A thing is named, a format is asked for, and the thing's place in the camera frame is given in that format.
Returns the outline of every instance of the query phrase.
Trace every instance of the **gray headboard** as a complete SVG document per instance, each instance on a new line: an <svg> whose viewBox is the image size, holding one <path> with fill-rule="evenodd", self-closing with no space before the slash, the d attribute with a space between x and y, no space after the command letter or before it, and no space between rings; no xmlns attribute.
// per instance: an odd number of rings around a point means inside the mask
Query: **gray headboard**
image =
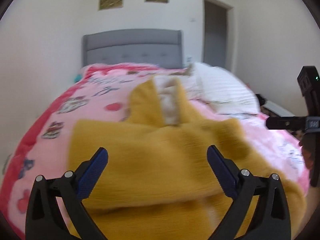
<svg viewBox="0 0 320 240"><path fill-rule="evenodd" d="M182 68L182 31L129 29L83 36L83 66L123 62Z"/></svg>

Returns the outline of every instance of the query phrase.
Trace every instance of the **yellow garment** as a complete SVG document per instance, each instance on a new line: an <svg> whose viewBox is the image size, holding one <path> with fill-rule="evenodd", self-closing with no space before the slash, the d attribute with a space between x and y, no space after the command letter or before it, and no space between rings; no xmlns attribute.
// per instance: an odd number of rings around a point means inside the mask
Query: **yellow garment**
<svg viewBox="0 0 320 240"><path fill-rule="evenodd" d="M216 145L239 169L256 176L278 173L291 214L292 234L306 203L300 188L271 168L244 139L237 120L205 120L187 101L177 82L180 125L167 126L153 81L131 94L131 115L125 122L79 121L70 145L69 168L89 160L99 147L109 163L90 197L83 200L109 240L207 240L232 200L212 172L206 152ZM254 212L251 205L238 235ZM71 233L76 234L71 226Z"/></svg>

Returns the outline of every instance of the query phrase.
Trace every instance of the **white wall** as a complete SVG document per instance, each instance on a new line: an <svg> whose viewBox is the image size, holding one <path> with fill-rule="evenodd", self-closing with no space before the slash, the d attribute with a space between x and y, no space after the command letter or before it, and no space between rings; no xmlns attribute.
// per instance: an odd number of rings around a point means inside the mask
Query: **white wall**
<svg viewBox="0 0 320 240"><path fill-rule="evenodd" d="M320 67L320 31L307 7L302 0L234 3L236 75L290 112L307 114L297 76L304 65Z"/></svg>
<svg viewBox="0 0 320 240"><path fill-rule="evenodd" d="M0 21L0 167L81 66L79 0L14 0Z"/></svg>
<svg viewBox="0 0 320 240"><path fill-rule="evenodd" d="M232 0L219 0L228 5ZM160 28L183 30L184 57L202 60L203 0L170 0L168 4L124 0L123 8L98 11L99 0L82 0L82 34L117 29Z"/></svg>

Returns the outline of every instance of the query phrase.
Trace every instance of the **metal screw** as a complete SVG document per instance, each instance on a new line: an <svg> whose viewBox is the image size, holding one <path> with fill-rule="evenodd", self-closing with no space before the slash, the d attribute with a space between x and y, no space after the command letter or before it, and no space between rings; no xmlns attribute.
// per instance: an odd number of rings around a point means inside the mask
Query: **metal screw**
<svg viewBox="0 0 320 240"><path fill-rule="evenodd" d="M250 171L248 171L248 170L241 170L241 174L242 174L243 176L249 176L249 175L250 175Z"/></svg>
<svg viewBox="0 0 320 240"><path fill-rule="evenodd" d="M275 180L279 180L279 175L274 173L272 174L272 178Z"/></svg>
<svg viewBox="0 0 320 240"><path fill-rule="evenodd" d="M41 181L42 179L43 179L42 175L39 175L39 176L36 177L36 181L38 181L38 182Z"/></svg>
<svg viewBox="0 0 320 240"><path fill-rule="evenodd" d="M64 174L64 176L65 176L66 178L71 178L72 175L73 175L73 172L72 172L72 171L67 171L67 172Z"/></svg>

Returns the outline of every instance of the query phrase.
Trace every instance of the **red heart print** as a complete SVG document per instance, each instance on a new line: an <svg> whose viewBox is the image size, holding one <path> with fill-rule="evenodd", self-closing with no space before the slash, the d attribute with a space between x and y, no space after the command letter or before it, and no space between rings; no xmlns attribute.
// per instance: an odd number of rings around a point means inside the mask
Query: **red heart print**
<svg viewBox="0 0 320 240"><path fill-rule="evenodd" d="M25 214L27 212L29 198L30 198L30 190L25 189L23 191L23 198L19 199L17 203L17 208L21 214Z"/></svg>
<svg viewBox="0 0 320 240"><path fill-rule="evenodd" d="M113 104L110 104L110 105L107 105L104 109L106 111L119 111L121 108L122 108L122 104L121 103L113 103Z"/></svg>

